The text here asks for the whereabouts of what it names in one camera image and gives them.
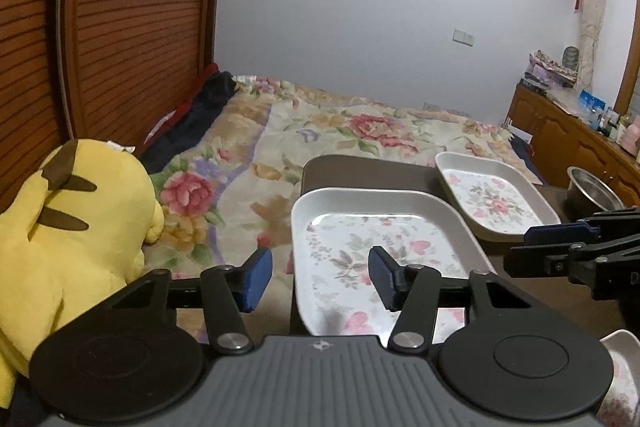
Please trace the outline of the small floral tray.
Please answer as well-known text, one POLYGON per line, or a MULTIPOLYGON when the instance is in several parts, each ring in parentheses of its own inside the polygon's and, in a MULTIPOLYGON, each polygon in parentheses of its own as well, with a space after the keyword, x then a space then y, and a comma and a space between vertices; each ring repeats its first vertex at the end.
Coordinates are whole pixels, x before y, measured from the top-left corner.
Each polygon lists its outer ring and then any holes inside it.
POLYGON ((451 204, 483 241, 520 243, 531 228, 561 223, 534 184, 504 162, 440 152, 435 166, 451 204))

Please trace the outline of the large floral tray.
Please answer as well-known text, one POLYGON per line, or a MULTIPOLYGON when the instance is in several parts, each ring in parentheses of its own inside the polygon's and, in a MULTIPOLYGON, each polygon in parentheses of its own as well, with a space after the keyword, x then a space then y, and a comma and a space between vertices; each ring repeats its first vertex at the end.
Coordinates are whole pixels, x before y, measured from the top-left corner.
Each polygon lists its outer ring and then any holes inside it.
POLYGON ((314 336, 390 338, 397 315, 369 277, 374 246, 453 279, 492 268, 459 213, 422 192, 319 188, 296 200, 291 227, 297 310, 314 336))

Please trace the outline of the small steel bowl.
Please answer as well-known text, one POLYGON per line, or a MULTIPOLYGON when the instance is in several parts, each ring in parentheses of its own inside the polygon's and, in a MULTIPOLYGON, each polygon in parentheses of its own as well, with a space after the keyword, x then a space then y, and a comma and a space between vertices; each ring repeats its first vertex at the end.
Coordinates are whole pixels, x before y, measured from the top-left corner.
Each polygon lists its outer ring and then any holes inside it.
POLYGON ((587 218, 597 212, 624 210, 622 200, 599 178, 579 167, 566 169, 570 184, 567 205, 576 219, 587 218))

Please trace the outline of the pink bottle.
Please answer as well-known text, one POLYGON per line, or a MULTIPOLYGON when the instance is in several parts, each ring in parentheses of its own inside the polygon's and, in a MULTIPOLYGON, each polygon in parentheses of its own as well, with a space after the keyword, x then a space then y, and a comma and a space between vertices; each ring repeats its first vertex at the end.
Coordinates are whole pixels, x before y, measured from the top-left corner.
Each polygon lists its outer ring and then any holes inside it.
POLYGON ((634 121, 625 129, 620 138, 620 147, 626 150, 630 155, 637 157, 639 154, 640 141, 640 116, 634 118, 634 121))

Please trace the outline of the wooden sideboard cabinet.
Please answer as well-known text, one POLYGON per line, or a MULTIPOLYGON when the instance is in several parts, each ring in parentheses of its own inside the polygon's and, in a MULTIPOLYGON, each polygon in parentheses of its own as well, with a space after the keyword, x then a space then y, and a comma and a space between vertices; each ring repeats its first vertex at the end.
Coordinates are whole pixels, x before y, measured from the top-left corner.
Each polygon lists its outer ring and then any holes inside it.
POLYGON ((619 145, 522 84, 508 117, 532 136, 533 163, 544 181, 567 188, 567 169, 576 166, 597 176, 625 205, 639 204, 639 165, 619 145))

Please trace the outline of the blue picture card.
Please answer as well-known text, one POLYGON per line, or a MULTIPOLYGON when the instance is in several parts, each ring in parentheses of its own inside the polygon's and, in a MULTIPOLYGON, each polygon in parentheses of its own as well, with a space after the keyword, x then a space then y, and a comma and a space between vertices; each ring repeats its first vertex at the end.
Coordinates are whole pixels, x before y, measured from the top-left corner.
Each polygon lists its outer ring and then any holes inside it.
POLYGON ((605 109, 605 101, 593 96, 586 90, 580 91, 578 96, 578 117, 589 128, 592 130, 599 128, 605 109))

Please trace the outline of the yellow plush toy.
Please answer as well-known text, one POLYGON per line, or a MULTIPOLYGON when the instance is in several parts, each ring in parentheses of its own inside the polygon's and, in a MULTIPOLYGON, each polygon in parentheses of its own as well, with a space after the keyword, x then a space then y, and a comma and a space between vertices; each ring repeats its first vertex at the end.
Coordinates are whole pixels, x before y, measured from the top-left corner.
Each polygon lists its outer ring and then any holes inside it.
POLYGON ((164 214, 131 148, 72 140, 31 174, 1 215, 1 405, 36 348, 140 277, 164 214))

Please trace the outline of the floral box stack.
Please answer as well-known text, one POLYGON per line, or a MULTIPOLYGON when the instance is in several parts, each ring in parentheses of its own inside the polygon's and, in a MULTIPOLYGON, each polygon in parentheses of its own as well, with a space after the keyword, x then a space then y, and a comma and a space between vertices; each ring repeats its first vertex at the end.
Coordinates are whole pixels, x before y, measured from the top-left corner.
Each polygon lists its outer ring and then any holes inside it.
POLYGON ((577 81, 577 72, 563 67, 541 50, 537 50, 528 56, 524 77, 538 82, 546 89, 573 89, 577 81))

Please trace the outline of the floral bed quilt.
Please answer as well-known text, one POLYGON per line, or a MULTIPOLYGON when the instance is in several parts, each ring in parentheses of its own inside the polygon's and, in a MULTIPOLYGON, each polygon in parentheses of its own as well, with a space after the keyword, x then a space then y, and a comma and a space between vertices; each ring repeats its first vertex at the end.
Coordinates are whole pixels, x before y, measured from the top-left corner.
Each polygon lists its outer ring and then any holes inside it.
POLYGON ((293 295, 290 213, 304 167, 344 155, 431 167, 440 152, 505 162, 536 173, 509 131, 446 110, 393 108, 283 80, 235 77, 235 95, 203 138, 150 173, 165 215, 146 248, 151 268, 195 277, 237 265, 258 247, 272 251, 274 275, 247 326, 253 336, 288 330, 293 295))

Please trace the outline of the dark clothes pile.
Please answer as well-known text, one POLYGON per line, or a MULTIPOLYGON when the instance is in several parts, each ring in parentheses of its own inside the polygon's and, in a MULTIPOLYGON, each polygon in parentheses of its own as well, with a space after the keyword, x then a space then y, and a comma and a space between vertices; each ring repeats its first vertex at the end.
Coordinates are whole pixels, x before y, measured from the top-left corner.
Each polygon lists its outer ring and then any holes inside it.
POLYGON ((148 173, 162 171, 172 158, 198 144, 235 91, 230 72, 209 64, 192 82, 186 97, 145 138, 140 160, 148 173))

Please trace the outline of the wooden louvered wardrobe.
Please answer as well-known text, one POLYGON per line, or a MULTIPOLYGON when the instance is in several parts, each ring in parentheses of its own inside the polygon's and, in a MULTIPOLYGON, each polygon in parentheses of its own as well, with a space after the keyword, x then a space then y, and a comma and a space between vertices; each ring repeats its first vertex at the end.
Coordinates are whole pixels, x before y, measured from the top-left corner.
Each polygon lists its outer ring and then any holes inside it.
POLYGON ((144 150, 214 60, 217 0, 1 0, 1 202, 55 147, 144 150))

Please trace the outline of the wall light switch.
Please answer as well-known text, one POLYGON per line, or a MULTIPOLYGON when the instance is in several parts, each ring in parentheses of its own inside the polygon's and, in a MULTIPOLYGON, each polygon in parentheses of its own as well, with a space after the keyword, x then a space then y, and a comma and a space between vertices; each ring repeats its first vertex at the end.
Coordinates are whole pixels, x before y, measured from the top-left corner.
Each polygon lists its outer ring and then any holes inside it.
POLYGON ((463 44, 464 46, 474 46, 475 37, 468 32, 460 29, 455 29, 452 34, 452 41, 455 43, 463 44))

